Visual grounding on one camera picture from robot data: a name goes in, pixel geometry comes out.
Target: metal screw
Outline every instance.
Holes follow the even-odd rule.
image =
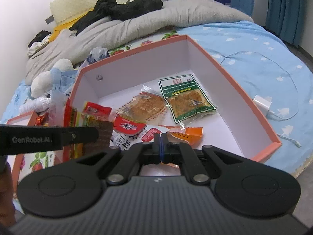
[[[103,76],[102,76],[102,75],[97,75],[96,79],[97,79],[98,81],[101,81],[101,80],[103,80]]]
[[[108,180],[110,182],[121,182],[124,179],[124,177],[121,174],[112,174],[110,176],[108,176]]]
[[[194,175],[193,179],[194,181],[201,183],[201,182],[208,181],[209,177],[205,174],[197,174],[197,175]]]

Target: plastic bag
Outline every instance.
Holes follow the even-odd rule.
[[[79,67],[79,70],[95,62],[99,62],[100,60],[107,58],[109,56],[110,55],[109,55],[109,51],[107,48],[103,48],[103,47],[93,48],[90,51],[89,56],[85,59],[85,61]]]
[[[102,150],[108,147],[113,131],[113,120],[116,111],[110,107],[103,107],[92,102],[85,102],[83,111],[78,112],[76,108],[69,105],[65,108],[64,126],[65,127],[80,127],[90,126],[97,127],[99,138],[96,142],[86,144],[72,144],[65,148],[63,154],[64,160],[79,158],[83,155]]]
[[[192,75],[160,79],[159,85],[174,122],[180,124],[182,129],[195,119],[195,115],[203,116],[216,110]]]
[[[189,145],[198,143],[202,138],[202,127],[189,127],[181,130],[174,126],[153,126],[146,125],[144,129],[135,135],[126,135],[123,133],[112,133],[112,144],[119,146],[121,150],[129,149],[133,144],[141,142],[153,142],[154,134],[167,133],[170,142],[184,142]]]
[[[58,89],[51,90],[51,104],[49,107],[49,126],[63,126],[64,110],[68,96]]]
[[[143,86],[141,93],[117,110],[122,117],[135,122],[159,125],[167,108],[160,93]]]
[[[133,144],[141,142],[153,142],[155,133],[167,132],[169,129],[163,126],[146,125],[144,129],[135,135],[126,135],[123,133],[112,133],[111,141],[113,145],[119,146],[121,150],[129,149]]]

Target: cardboard box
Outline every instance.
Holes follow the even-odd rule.
[[[158,79],[192,74],[218,112],[192,123],[203,127],[196,146],[210,144],[262,162],[281,142],[252,99],[201,46],[181,35],[134,48],[83,68],[70,96],[80,110],[85,101],[115,109],[140,93],[143,85],[159,90]],[[170,112],[162,124],[175,125]]]

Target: dried meat snack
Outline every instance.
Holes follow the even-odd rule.
[[[165,112],[163,97],[146,91],[142,91],[117,110],[118,114],[129,120],[152,125],[159,125]]]
[[[192,75],[161,79],[159,85],[176,124],[198,113],[216,110]]]

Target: transparent plastic bag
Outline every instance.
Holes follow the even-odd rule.
[[[160,79],[159,85],[174,122],[182,130],[195,119],[216,111],[192,75]]]
[[[129,120],[144,122],[150,125],[162,123],[167,108],[160,93],[143,86],[141,92],[127,104],[117,110],[117,113]]]
[[[85,59],[85,61],[79,67],[79,70],[95,62],[98,62],[104,58],[107,58],[109,56],[110,55],[109,55],[109,51],[107,48],[103,48],[103,47],[93,48],[90,51],[89,56]]]
[[[68,96],[58,89],[51,90],[51,104],[49,107],[49,126],[63,126],[64,110]]]

